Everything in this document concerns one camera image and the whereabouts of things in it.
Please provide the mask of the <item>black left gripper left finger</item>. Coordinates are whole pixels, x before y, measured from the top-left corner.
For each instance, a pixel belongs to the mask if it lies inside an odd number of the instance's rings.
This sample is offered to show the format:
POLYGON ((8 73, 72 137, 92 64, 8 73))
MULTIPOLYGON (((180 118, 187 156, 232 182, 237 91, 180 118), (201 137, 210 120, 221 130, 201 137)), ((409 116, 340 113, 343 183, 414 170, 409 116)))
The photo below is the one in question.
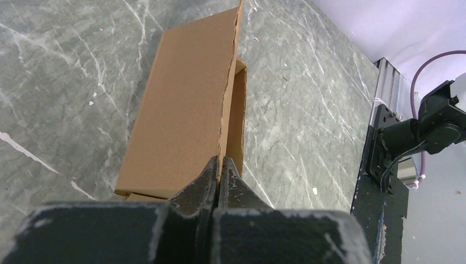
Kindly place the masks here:
POLYGON ((218 158, 166 201, 56 202, 34 209, 3 263, 208 263, 218 158))

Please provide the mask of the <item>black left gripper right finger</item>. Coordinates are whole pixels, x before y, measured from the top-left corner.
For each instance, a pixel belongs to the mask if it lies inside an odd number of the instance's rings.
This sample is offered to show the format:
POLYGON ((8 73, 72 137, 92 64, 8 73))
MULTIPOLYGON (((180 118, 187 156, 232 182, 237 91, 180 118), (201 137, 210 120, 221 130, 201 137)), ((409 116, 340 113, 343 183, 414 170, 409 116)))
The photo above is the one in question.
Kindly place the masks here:
POLYGON ((349 213, 275 210, 223 161, 213 212, 212 263, 370 263, 364 231, 349 213))

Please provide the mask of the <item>brown cardboard box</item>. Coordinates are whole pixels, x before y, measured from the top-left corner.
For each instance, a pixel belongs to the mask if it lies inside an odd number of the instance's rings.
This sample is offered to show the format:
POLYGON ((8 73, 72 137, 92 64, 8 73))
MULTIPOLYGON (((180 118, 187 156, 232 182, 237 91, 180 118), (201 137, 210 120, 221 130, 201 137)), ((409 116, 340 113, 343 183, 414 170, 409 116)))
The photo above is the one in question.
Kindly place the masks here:
POLYGON ((116 195, 167 199, 213 158, 243 169, 247 67, 242 5, 162 33, 116 195))

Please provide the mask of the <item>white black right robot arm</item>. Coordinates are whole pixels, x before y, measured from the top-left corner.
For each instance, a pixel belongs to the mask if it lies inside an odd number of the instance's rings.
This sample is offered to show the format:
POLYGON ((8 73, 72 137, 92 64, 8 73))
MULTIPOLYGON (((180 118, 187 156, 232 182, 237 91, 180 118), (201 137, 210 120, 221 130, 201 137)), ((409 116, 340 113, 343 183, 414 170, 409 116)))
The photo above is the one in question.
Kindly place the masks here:
POLYGON ((417 118, 400 121, 386 105, 377 106, 371 139, 368 173, 386 193, 402 157, 423 151, 434 155, 465 141, 465 75, 428 93, 417 118))

